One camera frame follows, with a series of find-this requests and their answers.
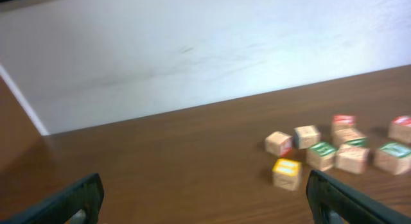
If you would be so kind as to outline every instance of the white wall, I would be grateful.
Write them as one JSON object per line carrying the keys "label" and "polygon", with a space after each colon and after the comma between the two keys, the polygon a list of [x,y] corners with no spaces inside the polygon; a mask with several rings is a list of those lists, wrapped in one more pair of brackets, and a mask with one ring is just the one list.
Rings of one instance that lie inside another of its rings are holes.
{"label": "white wall", "polygon": [[0,13],[0,62],[51,134],[411,64],[411,0],[50,0]]}

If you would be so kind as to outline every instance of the toy block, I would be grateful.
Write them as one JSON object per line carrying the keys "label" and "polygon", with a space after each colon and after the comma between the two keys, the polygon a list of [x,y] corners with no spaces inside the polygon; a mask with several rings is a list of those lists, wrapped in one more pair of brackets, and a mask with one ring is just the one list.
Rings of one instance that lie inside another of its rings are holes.
{"label": "toy block", "polygon": [[265,139],[265,150],[269,153],[283,157],[292,148],[292,139],[290,135],[282,132],[274,132]]}
{"label": "toy block", "polygon": [[275,186],[294,191],[301,181],[301,163],[294,160],[278,159],[272,168]]}
{"label": "toy block", "polygon": [[314,125],[294,128],[295,145],[298,149],[305,149],[318,143],[321,134]]}
{"label": "toy block", "polygon": [[333,123],[331,124],[331,134],[334,135],[334,133],[339,130],[354,128],[355,120],[354,116],[335,115]]}
{"label": "toy block", "polygon": [[350,173],[364,173],[369,149],[348,144],[341,145],[337,151],[335,167]]}
{"label": "toy block", "polygon": [[307,163],[316,169],[325,171],[334,165],[336,149],[322,141],[308,148]]}
{"label": "toy block", "polygon": [[397,117],[391,122],[388,137],[404,143],[411,143],[411,117]]}
{"label": "toy block", "polygon": [[411,168],[411,149],[396,142],[384,144],[375,153],[374,165],[393,175],[405,173]]}
{"label": "toy block", "polygon": [[335,132],[333,144],[337,148],[342,144],[364,147],[367,144],[367,137],[355,128],[347,128]]}

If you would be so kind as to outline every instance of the brown table surface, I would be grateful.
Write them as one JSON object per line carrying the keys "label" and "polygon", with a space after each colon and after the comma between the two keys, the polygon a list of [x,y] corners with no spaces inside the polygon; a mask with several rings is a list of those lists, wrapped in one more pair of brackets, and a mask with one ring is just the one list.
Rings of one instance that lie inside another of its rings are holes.
{"label": "brown table surface", "polygon": [[[272,185],[277,157],[264,138],[317,125],[329,141],[342,113],[358,117],[375,149],[389,141],[391,120],[411,114],[410,92],[411,65],[52,135],[1,172],[0,219],[98,172],[99,223],[313,223],[305,150],[288,155],[303,162],[303,176],[285,191]],[[369,162],[363,175],[327,174],[411,216],[411,173]]]}

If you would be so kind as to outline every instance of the wooden block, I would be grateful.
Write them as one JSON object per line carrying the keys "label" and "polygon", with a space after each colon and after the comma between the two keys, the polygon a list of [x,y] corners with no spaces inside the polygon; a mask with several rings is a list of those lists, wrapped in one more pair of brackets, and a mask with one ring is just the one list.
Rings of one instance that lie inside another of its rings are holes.
{"label": "wooden block", "polygon": [[332,145],[322,141],[308,148],[307,163],[321,171],[325,171],[334,166],[334,156],[336,149]]}
{"label": "wooden block", "polygon": [[396,142],[384,144],[375,153],[374,165],[393,175],[405,173],[411,168],[411,149]]}
{"label": "wooden block", "polygon": [[404,143],[411,143],[411,117],[397,117],[391,122],[388,137]]}
{"label": "wooden block", "polygon": [[301,182],[301,163],[294,160],[278,159],[272,168],[275,186],[294,191]]}
{"label": "wooden block", "polygon": [[318,143],[321,134],[314,125],[294,128],[295,145],[298,149],[305,149]]}
{"label": "wooden block", "polygon": [[335,132],[335,135],[333,136],[333,144],[337,148],[342,144],[364,147],[367,144],[367,137],[355,128],[347,128]]}
{"label": "wooden block", "polygon": [[341,145],[337,151],[335,167],[351,173],[364,173],[369,149],[359,146]]}
{"label": "wooden block", "polygon": [[292,139],[290,135],[282,132],[274,132],[265,139],[265,150],[269,153],[283,157],[292,147]]}
{"label": "wooden block", "polygon": [[331,124],[331,134],[334,135],[334,133],[339,130],[354,128],[355,121],[354,116],[335,115]]}

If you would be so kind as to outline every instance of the wood grain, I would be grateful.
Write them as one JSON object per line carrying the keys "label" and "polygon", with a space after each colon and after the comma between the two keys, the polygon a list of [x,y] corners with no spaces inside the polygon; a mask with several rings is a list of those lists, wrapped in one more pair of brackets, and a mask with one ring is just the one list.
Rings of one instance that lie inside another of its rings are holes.
{"label": "wood grain", "polygon": [[[98,172],[100,223],[312,223],[306,150],[288,154],[303,174],[297,191],[285,191],[272,186],[277,157],[264,138],[317,125],[329,141],[332,116],[343,113],[357,116],[375,149],[389,141],[390,121],[411,113],[410,92],[405,66],[52,135],[1,173],[0,218]],[[411,215],[410,173],[370,164],[363,175],[328,173]]]}
{"label": "wood grain", "polygon": [[0,171],[35,145],[41,135],[0,77]]}

